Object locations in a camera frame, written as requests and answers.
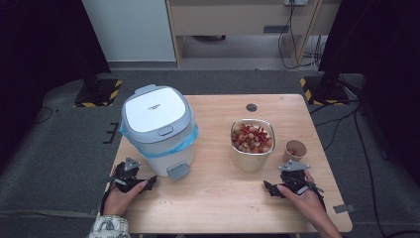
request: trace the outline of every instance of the hazard stripe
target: hazard stripe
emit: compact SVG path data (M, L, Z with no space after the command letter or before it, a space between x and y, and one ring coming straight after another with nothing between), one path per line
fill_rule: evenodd
M115 98L117 97L118 91L120 90L121 84L123 83L123 80L117 80L114 86L114 89L109 96L108 101L103 102L82 102L82 103L74 103L75 107L96 107L96 106L110 106L114 102Z
M312 93L309 90L308 85L306 84L305 78L300 78L300 85L303 88L303 91L305 92L306 100L308 101L309 105L327 105L327 104L333 104L333 105L346 105L347 103L340 102L339 100L314 100L312 98Z
M312 94L311 94L311 92L309 90L308 85L306 84L305 78L300 78L300 85L303 88L303 92L305 93L306 100L308 101L309 105L313 105L314 104L314 100L312 99Z

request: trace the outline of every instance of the white cabinet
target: white cabinet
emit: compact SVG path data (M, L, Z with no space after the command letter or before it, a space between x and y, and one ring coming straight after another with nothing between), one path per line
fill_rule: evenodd
M107 61L175 61L165 0L83 0Z

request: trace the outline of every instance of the appliance logo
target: appliance logo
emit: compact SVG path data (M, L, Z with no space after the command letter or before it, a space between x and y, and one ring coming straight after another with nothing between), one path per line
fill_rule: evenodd
M151 107L149 107L148 109L149 109L149 110L155 110L155 109L158 109L158 107L160 107L160 104L157 104L157 105L155 105L155 106L151 106Z

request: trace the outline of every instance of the person's right hand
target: person's right hand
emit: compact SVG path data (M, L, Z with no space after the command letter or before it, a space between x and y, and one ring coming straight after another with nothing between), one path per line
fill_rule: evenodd
M309 172L304 172L306 180L314 182L314 178ZM318 199L318 195L314 191L307 189L302 194L297 195L286 186L278 184L277 188L294 204L302 215L311 221L321 237L342 237L336 225L334 225L327 212L324 210L324 207Z
M314 178L309 174L309 172L304 172L306 180L314 182ZM301 195L297 195L286 186L278 184L277 188L296 206L300 213L302 213L302 215L304 215L309 220L312 221L320 215L327 215L324 207L318 199L317 194L314 191L307 189Z

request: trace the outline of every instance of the small brown cup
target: small brown cup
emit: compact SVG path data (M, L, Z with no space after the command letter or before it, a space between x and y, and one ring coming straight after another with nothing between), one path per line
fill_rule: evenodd
M299 162L306 155L306 146L300 141L290 140L286 144L284 150L283 161L285 163L290 160Z

